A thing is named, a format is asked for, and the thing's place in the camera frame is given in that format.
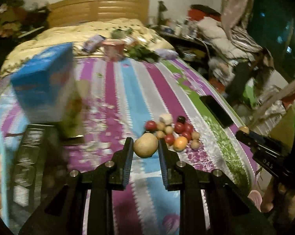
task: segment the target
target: metal screw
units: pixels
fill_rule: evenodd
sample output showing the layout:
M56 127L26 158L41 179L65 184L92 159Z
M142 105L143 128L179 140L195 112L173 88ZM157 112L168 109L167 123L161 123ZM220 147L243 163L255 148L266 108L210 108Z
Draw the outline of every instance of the metal screw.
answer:
M220 177L223 174L223 172L220 169L213 170L213 175L216 177Z
M178 161L178 162L176 162L176 165L178 167L182 168L182 167L186 166L186 163L184 161Z
M105 166L107 167L107 168L111 168L111 167L113 167L115 165L115 163L113 162L113 161L107 161L106 163L105 163Z
M77 171L76 169L72 170L69 173L70 177L76 177L76 176L78 176L78 174L79 174L79 171Z

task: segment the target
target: purple package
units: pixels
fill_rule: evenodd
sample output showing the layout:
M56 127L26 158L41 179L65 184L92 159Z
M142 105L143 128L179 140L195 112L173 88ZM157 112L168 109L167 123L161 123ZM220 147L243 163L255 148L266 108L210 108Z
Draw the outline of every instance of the purple package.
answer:
M88 53L93 53L102 45L104 40L106 40L105 37L99 34L94 35L83 44L82 50Z
M162 59L175 59L178 57L178 53L174 50L170 49L157 49L155 50L155 53L158 54Z

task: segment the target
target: green stripe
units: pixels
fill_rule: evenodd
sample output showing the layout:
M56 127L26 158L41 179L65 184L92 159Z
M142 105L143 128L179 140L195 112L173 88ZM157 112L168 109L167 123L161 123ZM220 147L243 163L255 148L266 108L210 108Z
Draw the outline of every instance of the green stripe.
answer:
M172 65L168 61L162 61L162 63L172 72L179 73L183 76L183 73L180 69ZM242 166L241 160L237 155L230 139L224 132L223 128L208 110L208 108L202 103L199 99L199 95L191 90L188 86L183 85L182 83L186 80L179 78L177 80L178 85L186 92L191 102L194 104L196 109L199 111L204 121L208 124L214 136L217 139L217 145L219 146L222 156L228 166L230 172L233 174L235 184L244 192L248 193L250 191L250 184L247 179L247 174L244 167Z

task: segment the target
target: white pillow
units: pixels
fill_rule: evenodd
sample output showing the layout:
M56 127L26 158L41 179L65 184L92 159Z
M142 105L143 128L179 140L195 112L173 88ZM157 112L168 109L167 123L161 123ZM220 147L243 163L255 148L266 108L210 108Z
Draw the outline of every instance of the white pillow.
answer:
M248 58L247 53L236 48L228 39L213 39L211 43L228 59Z
M223 38L227 39L225 31L219 26L209 26L202 30L202 33L208 39Z
M208 28L210 26L220 26L220 22L214 20L211 17L204 17L202 20L200 20L197 23L197 26L200 30L203 30L203 29Z

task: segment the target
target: bottle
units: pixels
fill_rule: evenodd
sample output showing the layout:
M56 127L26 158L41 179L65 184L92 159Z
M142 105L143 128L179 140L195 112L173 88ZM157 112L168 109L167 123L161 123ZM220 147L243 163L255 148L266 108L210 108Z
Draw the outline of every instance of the bottle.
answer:
M181 35L186 38L187 35L189 34L189 26L188 26L189 21L186 19L184 25L182 26L181 29Z
M175 27L175 35L180 36L180 34L181 34L181 25L177 21L177 24Z

